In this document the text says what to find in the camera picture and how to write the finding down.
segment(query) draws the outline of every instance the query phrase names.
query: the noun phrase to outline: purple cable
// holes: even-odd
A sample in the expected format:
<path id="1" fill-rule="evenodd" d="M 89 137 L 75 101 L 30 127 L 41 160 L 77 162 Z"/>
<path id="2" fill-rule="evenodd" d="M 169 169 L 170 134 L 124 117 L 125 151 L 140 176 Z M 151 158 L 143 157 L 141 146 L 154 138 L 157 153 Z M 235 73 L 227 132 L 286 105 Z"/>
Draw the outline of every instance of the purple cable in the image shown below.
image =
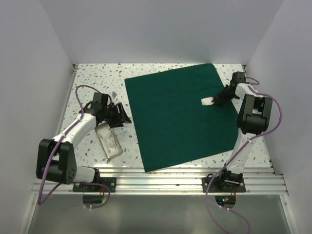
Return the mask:
<path id="1" fill-rule="evenodd" d="M 250 83 L 250 84 L 253 84 L 253 85 L 259 85 L 260 84 L 260 82 L 255 78 L 247 77 L 247 79 L 252 79 L 253 81 L 256 82 L 256 83 Z"/>
<path id="2" fill-rule="evenodd" d="M 279 127 L 279 125 L 280 125 L 281 122 L 282 122 L 283 112 L 282 112 L 282 108 L 281 108 L 279 102 L 278 102 L 275 98 L 273 98 L 271 95 L 258 93 L 258 92 L 257 92 L 256 90 L 254 90 L 251 86 L 249 86 L 249 89 L 250 89 L 254 94 L 258 94 L 258 95 L 261 95 L 261 96 L 267 96 L 267 97 L 271 98 L 272 100 L 274 100 L 274 102 L 277 104 L 277 107 L 278 107 L 278 110 L 279 110 L 279 120 L 278 120 L 276 126 L 275 126 L 274 128 L 272 128 L 271 130 L 265 132 L 265 133 L 262 133 L 262 134 L 259 134 L 259 135 L 256 135 L 256 136 L 251 137 L 250 140 L 253 140 L 253 139 L 256 139 L 256 138 L 258 138 L 258 137 L 262 137 L 262 136 L 265 136 L 265 135 L 268 135 L 268 134 L 274 132 L 274 131 Z M 212 177 L 212 179 L 210 180 L 210 182 L 209 182 L 209 184 L 208 184 L 207 190 L 206 190 L 206 196 L 205 196 L 205 198 L 206 198 L 206 207 L 207 207 L 208 213 L 209 213 L 211 219 L 215 222 L 215 224 L 216 224 L 221 230 L 223 230 L 223 231 L 224 231 L 225 233 L 227 233 L 227 234 L 230 234 L 230 233 L 229 233 L 226 229 L 224 229 L 224 228 L 222 227 L 222 225 L 216 220 L 216 218 L 213 216 L 213 214 L 212 214 L 212 212 L 211 212 L 211 210 L 210 210 L 210 208 L 209 208 L 209 205 L 208 205 L 208 191 L 209 191 L 209 188 L 210 188 L 210 186 L 211 186 L 213 180 L 214 180 L 214 179 L 215 179 L 215 178 L 216 178 L 216 177 L 217 177 L 233 160 L 234 160 L 234 158 L 236 158 L 236 156 L 246 147 L 246 145 L 247 145 L 248 143 L 249 143 L 249 142 L 246 141 L 246 142 L 242 145 L 242 147 L 233 155 L 233 157 L 232 157 L 232 158 L 231 158 L 231 159 L 230 159 L 230 160 L 229 160 L 213 177 Z M 234 210 L 232 210 L 232 209 L 230 209 L 230 211 L 233 212 L 233 213 L 235 213 L 235 214 L 237 214 L 237 215 L 239 215 L 242 219 L 245 220 L 245 222 L 246 222 L 247 225 L 248 225 L 248 234 L 250 234 L 250 233 L 251 233 L 251 226 L 250 226 L 250 223 L 249 223 L 249 221 L 247 220 L 247 218 L 246 218 L 245 216 L 243 216 L 242 214 L 240 214 L 239 212 L 237 212 L 237 211 L 234 211 Z"/>
<path id="3" fill-rule="evenodd" d="M 104 203 L 102 203 L 102 204 L 100 204 L 100 205 L 98 205 L 98 206 L 92 206 L 92 207 L 89 206 L 88 208 L 90 208 L 90 209 L 97 209 L 97 208 L 100 208 L 100 207 L 104 206 L 104 205 L 108 202 L 109 198 L 111 197 L 111 191 L 110 191 L 109 188 L 108 188 L 106 185 L 104 185 L 104 184 L 86 183 L 86 182 L 80 182 L 80 184 L 91 185 L 91 186 L 101 186 L 101 187 L 105 188 L 105 189 L 107 190 L 107 192 L 108 192 L 107 199 L 106 199 L 106 201 L 105 201 Z"/>
<path id="4" fill-rule="evenodd" d="M 43 204 L 48 198 L 49 196 L 54 192 L 54 190 L 61 185 L 61 183 L 57 184 L 48 194 L 47 196 L 41 200 L 42 198 L 42 193 L 43 193 L 43 187 L 44 187 L 44 184 L 45 184 L 45 180 L 46 180 L 46 177 L 47 177 L 47 174 L 48 174 L 48 168 L 50 167 L 50 164 L 51 164 L 51 161 L 52 161 L 52 158 L 53 158 L 53 155 L 55 154 L 57 148 L 59 147 L 59 145 L 61 144 L 62 140 L 66 137 L 66 135 L 82 120 L 83 118 L 83 115 L 84 115 L 84 112 L 83 112 L 83 106 L 82 106 L 82 103 L 78 97 L 78 89 L 80 87 L 88 87 L 88 88 L 91 88 L 95 91 L 97 91 L 98 93 L 100 93 L 99 90 L 97 90 L 96 88 L 93 88 L 89 85 L 85 85 L 85 84 L 82 84 L 82 85 L 79 85 L 76 87 L 76 90 L 75 90 L 75 95 L 76 95 L 76 99 L 78 101 L 78 104 L 81 108 L 81 116 L 80 116 L 80 120 L 77 120 L 76 122 L 74 122 L 65 132 L 64 132 L 64 135 L 59 139 L 59 141 L 56 143 L 56 145 L 54 146 L 52 152 L 50 153 L 49 155 L 49 158 L 48 158 L 48 161 L 47 161 L 47 164 L 45 165 L 45 168 L 44 168 L 44 172 L 43 172 L 43 175 L 42 175 L 42 179 L 41 179 L 41 184 L 40 184 L 40 189 L 39 189 L 39 194 L 38 194 L 38 200 L 37 200 L 37 204 L 38 205 L 41 205 Z"/>

